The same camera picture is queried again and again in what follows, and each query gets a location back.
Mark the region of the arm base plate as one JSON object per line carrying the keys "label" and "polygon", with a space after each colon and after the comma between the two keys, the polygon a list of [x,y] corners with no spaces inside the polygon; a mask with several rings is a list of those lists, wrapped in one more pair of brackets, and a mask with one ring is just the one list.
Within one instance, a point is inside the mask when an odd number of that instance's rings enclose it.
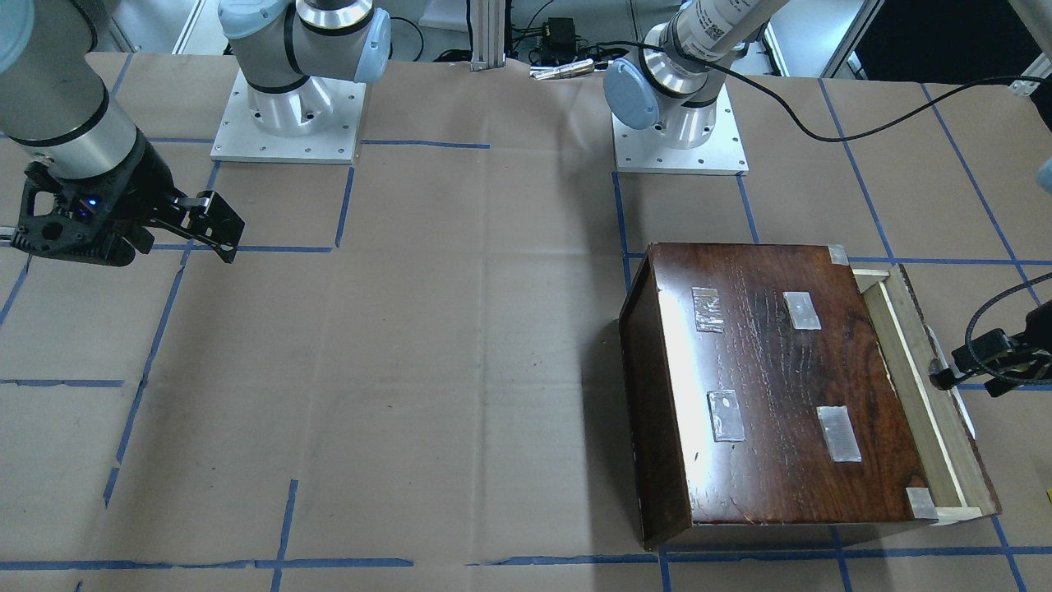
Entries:
{"label": "arm base plate", "polygon": [[634,130],[613,116],[620,173],[748,173],[744,143],[726,87],[703,109],[683,108],[667,125]]}
{"label": "arm base plate", "polygon": [[224,162],[353,164],[369,89],[311,77],[296,90],[268,94],[252,89],[238,72],[210,156]]}

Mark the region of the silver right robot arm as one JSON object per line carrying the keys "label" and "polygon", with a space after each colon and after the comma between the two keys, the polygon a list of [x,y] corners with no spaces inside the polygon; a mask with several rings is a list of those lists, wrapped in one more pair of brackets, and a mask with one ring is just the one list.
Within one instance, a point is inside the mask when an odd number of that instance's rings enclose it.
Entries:
{"label": "silver right robot arm", "polygon": [[[222,1],[217,12],[266,132],[307,131],[331,111],[323,79],[375,83],[390,59],[390,15],[371,1]],[[217,192],[179,191],[86,62],[106,15],[99,1],[2,4],[2,131],[31,154],[12,247],[127,266],[159,228],[232,262],[242,218]]]}

